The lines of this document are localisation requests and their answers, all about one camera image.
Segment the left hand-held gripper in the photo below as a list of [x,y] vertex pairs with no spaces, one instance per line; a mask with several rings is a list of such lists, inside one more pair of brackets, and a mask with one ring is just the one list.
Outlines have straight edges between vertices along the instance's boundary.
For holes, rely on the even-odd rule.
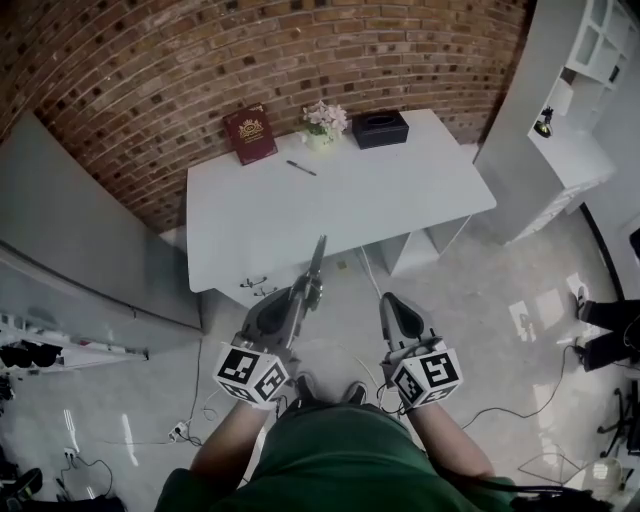
[[221,348],[213,378],[229,396],[260,409],[275,407],[275,397],[290,380],[293,344],[307,315],[307,287],[321,283],[327,236],[319,237],[308,272],[290,287],[256,303],[242,328]]

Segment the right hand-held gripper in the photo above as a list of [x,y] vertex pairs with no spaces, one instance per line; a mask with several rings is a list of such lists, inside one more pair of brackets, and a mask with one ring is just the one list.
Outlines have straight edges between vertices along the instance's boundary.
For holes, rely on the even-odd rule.
[[381,362],[385,386],[407,409],[446,399],[459,387],[459,360],[436,333],[430,314],[387,292],[379,312],[388,352]]

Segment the person's right forearm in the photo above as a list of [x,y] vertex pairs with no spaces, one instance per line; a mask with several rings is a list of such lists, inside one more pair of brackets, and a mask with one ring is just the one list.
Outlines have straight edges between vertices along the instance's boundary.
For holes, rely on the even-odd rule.
[[440,467],[466,477],[496,476],[484,451],[438,403],[410,409],[407,417],[427,455]]

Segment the person's left forearm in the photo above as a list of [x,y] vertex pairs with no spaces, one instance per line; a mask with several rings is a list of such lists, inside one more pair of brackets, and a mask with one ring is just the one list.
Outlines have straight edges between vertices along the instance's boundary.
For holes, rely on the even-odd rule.
[[238,401],[197,452],[189,470],[230,493],[242,481],[270,409]]

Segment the white table side support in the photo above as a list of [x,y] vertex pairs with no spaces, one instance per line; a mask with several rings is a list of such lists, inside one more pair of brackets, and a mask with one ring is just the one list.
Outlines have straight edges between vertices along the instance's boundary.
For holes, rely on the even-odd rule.
[[465,216],[381,241],[379,245],[389,274],[398,277],[437,261],[470,219]]

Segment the person's right shoe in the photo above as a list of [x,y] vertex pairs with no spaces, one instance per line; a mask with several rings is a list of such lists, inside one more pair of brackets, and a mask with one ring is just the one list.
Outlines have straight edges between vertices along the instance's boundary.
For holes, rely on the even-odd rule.
[[367,403],[368,389],[361,381],[355,381],[349,385],[341,398],[343,405],[361,406]]

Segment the pink flowers in white pot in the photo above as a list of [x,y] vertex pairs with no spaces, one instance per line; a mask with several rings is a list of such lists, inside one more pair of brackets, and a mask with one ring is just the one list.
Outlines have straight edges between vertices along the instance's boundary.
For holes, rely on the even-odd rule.
[[303,108],[304,130],[302,139],[313,151],[329,148],[340,139],[348,126],[346,111],[340,105],[320,100]]

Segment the black tissue box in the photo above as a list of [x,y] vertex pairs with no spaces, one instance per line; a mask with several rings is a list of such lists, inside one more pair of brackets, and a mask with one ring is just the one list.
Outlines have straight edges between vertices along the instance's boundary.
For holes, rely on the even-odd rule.
[[403,144],[409,125],[398,110],[362,113],[354,116],[352,134],[361,150]]

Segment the dark red hardcover book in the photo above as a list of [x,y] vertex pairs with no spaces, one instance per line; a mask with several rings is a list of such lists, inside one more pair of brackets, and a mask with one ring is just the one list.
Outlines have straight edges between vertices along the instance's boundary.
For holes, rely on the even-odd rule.
[[225,116],[223,125],[242,166],[278,152],[262,103],[249,105]]

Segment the person's green shirt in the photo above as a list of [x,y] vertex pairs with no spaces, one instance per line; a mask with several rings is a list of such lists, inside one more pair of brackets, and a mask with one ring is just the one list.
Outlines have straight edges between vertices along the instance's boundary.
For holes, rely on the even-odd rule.
[[512,512],[512,499],[455,487],[400,422],[338,405],[283,415],[245,485],[174,470],[154,512]]

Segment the white shelf unit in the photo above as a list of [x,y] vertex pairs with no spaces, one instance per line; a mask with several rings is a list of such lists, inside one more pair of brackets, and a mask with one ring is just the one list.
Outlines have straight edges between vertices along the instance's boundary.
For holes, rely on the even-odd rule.
[[[593,130],[615,97],[640,24],[623,0],[537,0],[511,86],[475,158],[497,205],[485,222],[502,244],[542,228],[615,164]],[[553,134],[534,131],[550,106]]]

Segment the black office chair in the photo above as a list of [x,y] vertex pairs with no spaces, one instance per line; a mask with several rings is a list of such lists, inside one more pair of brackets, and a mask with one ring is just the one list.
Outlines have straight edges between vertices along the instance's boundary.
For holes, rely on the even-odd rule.
[[599,426],[597,433],[614,433],[606,450],[600,452],[601,458],[609,457],[618,441],[624,441],[631,456],[640,457],[640,385],[632,380],[630,391],[624,395],[620,388],[614,390],[618,404],[618,420],[610,426]]

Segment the grey metal cabinet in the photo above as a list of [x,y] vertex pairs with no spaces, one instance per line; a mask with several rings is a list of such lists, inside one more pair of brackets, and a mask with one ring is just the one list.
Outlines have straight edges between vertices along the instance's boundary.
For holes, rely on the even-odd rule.
[[0,143],[0,347],[71,369],[195,343],[185,254],[120,205],[32,113]]

